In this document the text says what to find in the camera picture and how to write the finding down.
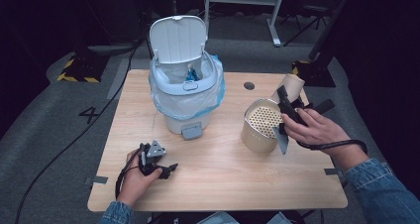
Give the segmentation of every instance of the denim sleeve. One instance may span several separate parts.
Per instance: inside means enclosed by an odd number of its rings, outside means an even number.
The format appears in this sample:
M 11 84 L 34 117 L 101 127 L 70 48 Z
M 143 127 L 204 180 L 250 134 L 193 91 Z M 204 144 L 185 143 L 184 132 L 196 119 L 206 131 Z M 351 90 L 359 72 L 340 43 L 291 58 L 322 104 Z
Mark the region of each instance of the denim sleeve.
M 125 203 L 113 201 L 109 204 L 99 224 L 132 224 L 134 211 Z
M 420 223 L 420 202 L 387 164 L 367 160 L 346 172 L 368 223 Z

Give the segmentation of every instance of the perforated basket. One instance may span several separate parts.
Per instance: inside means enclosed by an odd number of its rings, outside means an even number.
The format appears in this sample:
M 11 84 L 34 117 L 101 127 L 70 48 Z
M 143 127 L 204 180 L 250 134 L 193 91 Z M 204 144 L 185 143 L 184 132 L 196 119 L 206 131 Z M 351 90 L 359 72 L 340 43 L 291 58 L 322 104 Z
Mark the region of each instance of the perforated basket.
M 244 144 L 256 153 L 272 152 L 277 145 L 272 128 L 283 122 L 280 114 L 273 100 L 261 98 L 255 101 L 245 112 L 241 133 Z

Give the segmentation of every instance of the person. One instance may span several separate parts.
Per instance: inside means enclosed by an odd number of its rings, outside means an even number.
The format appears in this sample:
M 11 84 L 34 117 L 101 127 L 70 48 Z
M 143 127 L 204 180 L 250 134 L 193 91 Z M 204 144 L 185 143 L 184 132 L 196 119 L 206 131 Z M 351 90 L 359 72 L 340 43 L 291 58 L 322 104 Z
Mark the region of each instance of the person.
M 287 135 L 296 141 L 316 146 L 351 139 L 342 127 L 313 109 L 298 108 L 297 113 L 307 126 L 281 114 Z M 357 144 L 322 152 L 336 161 L 345 172 L 368 223 L 420 223 L 419 200 L 392 174 L 387 164 L 370 158 Z M 132 164 L 137 163 L 138 158 L 135 158 Z M 160 173 L 161 170 L 157 169 L 152 174 L 143 176 L 137 168 L 131 169 L 124 178 L 120 195 L 116 201 L 111 202 L 100 223 L 132 223 L 133 205 L 158 179 Z

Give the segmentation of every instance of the wooden tabletop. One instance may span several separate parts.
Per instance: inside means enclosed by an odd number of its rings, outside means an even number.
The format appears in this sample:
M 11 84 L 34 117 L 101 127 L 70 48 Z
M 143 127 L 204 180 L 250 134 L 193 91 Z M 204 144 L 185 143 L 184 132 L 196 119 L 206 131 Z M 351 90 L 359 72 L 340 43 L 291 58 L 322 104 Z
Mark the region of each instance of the wooden tabletop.
M 109 132 L 97 176 L 88 201 L 91 211 L 105 211 L 115 200 L 118 174 L 128 152 L 140 143 L 157 140 L 166 149 L 158 163 L 179 164 L 169 179 L 159 179 L 135 206 L 139 211 L 285 210 L 344 208 L 347 198 L 331 159 L 299 147 L 290 140 L 283 155 L 277 146 L 268 154 L 249 150 L 241 140 L 247 108 L 268 98 L 284 74 L 225 72 L 226 94 L 211 113 L 203 136 L 185 141 L 166 128 L 164 117 L 151 99 L 148 70 L 136 69 L 127 80 Z M 247 90 L 252 82 L 254 90 Z M 307 101 L 304 92 L 301 97 Z

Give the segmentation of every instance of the open lid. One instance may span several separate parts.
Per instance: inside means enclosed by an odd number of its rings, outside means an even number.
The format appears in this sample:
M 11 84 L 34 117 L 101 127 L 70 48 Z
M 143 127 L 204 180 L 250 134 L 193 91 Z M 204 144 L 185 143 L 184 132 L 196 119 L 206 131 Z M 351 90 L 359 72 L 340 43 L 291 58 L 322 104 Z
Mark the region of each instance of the open lid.
M 173 16 L 154 22 L 152 49 L 160 63 L 179 63 L 200 58 L 207 41 L 206 26 L 195 16 Z

